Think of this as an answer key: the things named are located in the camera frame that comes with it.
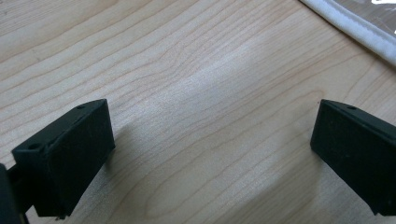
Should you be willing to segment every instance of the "black plastic block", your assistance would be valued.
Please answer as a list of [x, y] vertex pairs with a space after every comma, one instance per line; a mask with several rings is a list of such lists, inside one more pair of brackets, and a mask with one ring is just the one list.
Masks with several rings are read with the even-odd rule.
[[375, 214], [396, 215], [396, 127], [322, 100], [311, 147]]
[[107, 101], [79, 105], [12, 150], [41, 217], [70, 216], [115, 147]]

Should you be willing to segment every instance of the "white fabric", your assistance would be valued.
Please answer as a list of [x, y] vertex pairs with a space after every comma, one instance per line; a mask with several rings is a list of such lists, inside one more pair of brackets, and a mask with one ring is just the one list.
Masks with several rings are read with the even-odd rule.
[[396, 66], [396, 38], [333, 0], [300, 0], [320, 16]]

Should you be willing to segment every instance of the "black plastic part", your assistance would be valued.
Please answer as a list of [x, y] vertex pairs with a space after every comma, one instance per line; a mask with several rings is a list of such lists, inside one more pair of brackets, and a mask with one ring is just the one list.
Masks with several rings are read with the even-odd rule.
[[0, 223], [24, 223], [23, 213], [18, 209], [12, 185], [3, 164], [0, 164], [0, 183]]
[[29, 178], [18, 194], [31, 193], [40, 217], [70, 216], [114, 147], [107, 101], [79, 105], [12, 150], [16, 176]]
[[311, 147], [375, 214], [396, 215], [396, 127], [322, 100]]

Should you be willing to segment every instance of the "wood grain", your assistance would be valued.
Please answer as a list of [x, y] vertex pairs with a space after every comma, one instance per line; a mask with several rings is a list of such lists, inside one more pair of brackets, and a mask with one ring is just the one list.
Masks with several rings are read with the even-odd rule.
[[322, 98], [396, 124], [396, 72], [298, 1], [0, 3], [0, 162], [107, 98], [116, 151], [71, 217], [394, 223], [316, 156]]

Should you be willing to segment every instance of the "hole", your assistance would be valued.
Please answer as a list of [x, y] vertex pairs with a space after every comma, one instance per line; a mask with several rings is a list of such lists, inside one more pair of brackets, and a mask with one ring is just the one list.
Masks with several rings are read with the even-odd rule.
[[34, 144], [30, 145], [28, 148], [29, 149], [37, 149], [39, 147], [41, 147], [41, 145], [39, 143], [34, 143]]

